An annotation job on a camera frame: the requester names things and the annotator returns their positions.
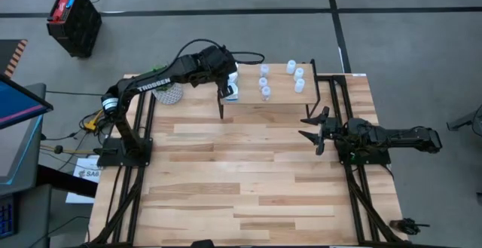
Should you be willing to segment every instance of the wooden tabletop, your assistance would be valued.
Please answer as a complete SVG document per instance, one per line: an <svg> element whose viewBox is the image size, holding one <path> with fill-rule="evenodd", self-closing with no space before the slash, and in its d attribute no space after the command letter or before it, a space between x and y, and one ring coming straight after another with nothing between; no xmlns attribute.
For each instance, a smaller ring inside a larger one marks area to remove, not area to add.
<svg viewBox="0 0 482 248"><path fill-rule="evenodd" d="M355 117L377 124L367 78L346 79ZM316 114L332 104L328 82L319 86L322 101ZM221 120L215 84L183 87L179 103L155 107L154 151L145 171L135 246L189 246L203 239L216 245L357 243L346 178L333 143L326 142L319 157L297 132L318 132L299 121L306 117L303 106L227 106L227 117ZM131 124L136 103L134 99L128 113ZM392 177L381 166L365 168L379 214L387 223L400 219ZM104 227L116 172L116 167L102 171L91 237ZM361 213L369 239L363 207ZM126 240L129 217L130 210L121 240Z"/></svg>
<svg viewBox="0 0 482 248"><path fill-rule="evenodd" d="M229 102L222 100L223 104L314 104L316 103L315 79L311 64L297 64L296 68L304 70L303 79L305 86L303 92L294 92L293 75L286 73L286 64L268 64L270 71L267 75L271 96L268 101L263 101L259 90L260 65L238 65L239 89L238 100Z"/></svg>

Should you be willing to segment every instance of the wooden board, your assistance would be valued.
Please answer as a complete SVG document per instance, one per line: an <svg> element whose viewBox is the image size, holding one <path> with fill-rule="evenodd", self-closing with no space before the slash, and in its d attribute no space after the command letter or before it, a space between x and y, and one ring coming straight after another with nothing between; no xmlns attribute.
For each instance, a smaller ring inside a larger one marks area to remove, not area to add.
<svg viewBox="0 0 482 248"><path fill-rule="evenodd" d="M355 116L377 124L367 78L346 78ZM318 131L299 121L306 117L304 106L227 106L227 117L220 120L214 84L185 85L184 91L179 103L155 108L154 152L142 187L135 246L189 246L202 239L216 245L356 243L333 143L326 142L318 157L313 144L297 133ZM328 83L320 82L320 91L317 113L332 104ZM128 113L131 124L136 103ZM143 122L147 107L146 101ZM400 219L391 176L380 166L366 169L375 208L387 223ZM115 167L102 171L89 224L92 237L104 227L116 172ZM129 217L128 210L121 240L126 240ZM363 223L369 238L366 218Z"/></svg>
<svg viewBox="0 0 482 248"><path fill-rule="evenodd" d="M286 73L286 64L268 64L270 71L267 76L271 96L263 101L259 90L260 66L239 64L238 89L239 97L235 102L222 100L223 104L314 104L316 103L315 79L311 64L297 64L304 70L305 86L303 92L294 92L293 75Z"/></svg>

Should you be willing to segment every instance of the gray floor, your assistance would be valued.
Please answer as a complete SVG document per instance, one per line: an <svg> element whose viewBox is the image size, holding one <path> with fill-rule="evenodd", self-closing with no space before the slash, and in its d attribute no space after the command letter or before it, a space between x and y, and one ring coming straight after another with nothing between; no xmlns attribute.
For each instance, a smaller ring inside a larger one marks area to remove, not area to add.
<svg viewBox="0 0 482 248"><path fill-rule="evenodd" d="M53 0L0 0L0 13L48 12ZM339 8L482 6L482 0L337 0ZM210 8L326 8L328 0L102 0L101 11ZM482 13L340 15L353 72L368 74L380 123L386 127L436 128L441 153L392 151L395 184L405 217L431 224L417 243L479 247L482 242L480 140L469 128L446 131L445 122L475 110L482 90ZM50 90L102 93L124 73L169 62L192 38L212 38L235 50L259 51L267 62L316 59L319 72L342 72L330 14L201 17L108 17L88 60L71 58L47 34L45 19L0 19L0 39L28 39L14 74L20 84L44 82ZM191 51L200 46L193 46ZM55 110L45 116L47 136L65 136L78 120L99 109L99 98L48 94ZM67 148L77 141L63 142ZM82 148L97 147L90 138ZM47 156L53 168L59 161ZM53 195L51 228L90 206L65 205ZM70 225L52 241L69 246L84 239L86 222Z"/></svg>

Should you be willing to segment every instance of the floor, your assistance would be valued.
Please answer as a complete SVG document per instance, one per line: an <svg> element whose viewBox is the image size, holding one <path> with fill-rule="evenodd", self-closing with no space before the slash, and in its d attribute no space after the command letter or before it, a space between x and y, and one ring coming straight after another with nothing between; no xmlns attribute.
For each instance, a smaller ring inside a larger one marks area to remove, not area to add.
<svg viewBox="0 0 482 248"><path fill-rule="evenodd" d="M482 241L480 138L470 128L445 127L480 105L482 0L101 0L96 8L106 13L87 60L71 58L48 36L45 17L53 1L0 0L0 39L29 41L13 76L17 83L103 93L122 74L167 63L184 43L202 37L261 52L270 63L314 58L319 72L367 73L384 127L433 127L444 144L437 155L391 151L402 213L431 225L411 240L461 247ZM339 15L326 11L335 3ZM461 7L478 8L457 12ZM352 8L389 9L355 14ZM205 12L212 9L224 11ZM54 111L45 116L44 134L52 137L71 133L80 118L99 109L95 96L48 94L47 101ZM74 148L78 141L62 143ZM97 146L89 138L81 148ZM62 165L48 156L41 163ZM65 193L54 193L51 228L90 214L91 206L64 201ZM51 246L80 243L86 227L69 225Z"/></svg>

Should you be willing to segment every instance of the computer screen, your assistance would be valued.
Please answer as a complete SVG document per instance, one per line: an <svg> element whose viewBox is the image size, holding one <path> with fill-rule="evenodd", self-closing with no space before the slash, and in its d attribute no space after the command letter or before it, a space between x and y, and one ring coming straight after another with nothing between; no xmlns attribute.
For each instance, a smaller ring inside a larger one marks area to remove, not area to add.
<svg viewBox="0 0 482 248"><path fill-rule="evenodd" d="M0 75L0 129L49 112L52 105Z"/></svg>

